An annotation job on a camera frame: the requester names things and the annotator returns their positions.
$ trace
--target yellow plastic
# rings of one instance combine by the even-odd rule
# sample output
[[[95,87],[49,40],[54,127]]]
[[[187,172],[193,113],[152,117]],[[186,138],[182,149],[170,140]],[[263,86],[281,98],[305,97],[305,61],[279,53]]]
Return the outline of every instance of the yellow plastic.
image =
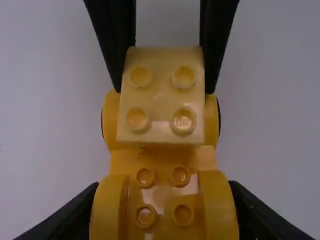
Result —
[[[109,92],[102,109],[111,158],[93,200],[91,240],[239,239],[231,189],[216,162],[217,99],[191,92],[203,84],[202,65],[195,67],[200,53],[198,47],[129,50],[121,95]],[[180,117],[187,127],[179,128],[175,116],[192,123]],[[155,128],[161,119],[163,131]]]
[[[131,47],[126,55],[116,140],[203,144],[202,49]]]

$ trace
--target gray background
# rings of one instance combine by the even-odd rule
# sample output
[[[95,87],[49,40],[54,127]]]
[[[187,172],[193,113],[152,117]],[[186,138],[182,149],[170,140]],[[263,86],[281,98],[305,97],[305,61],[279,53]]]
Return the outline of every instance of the gray background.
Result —
[[[320,239],[320,1],[242,0],[216,94],[219,168]],[[137,44],[198,43],[197,0],[137,0]],[[108,173],[112,88],[81,0],[0,7],[0,238]]]

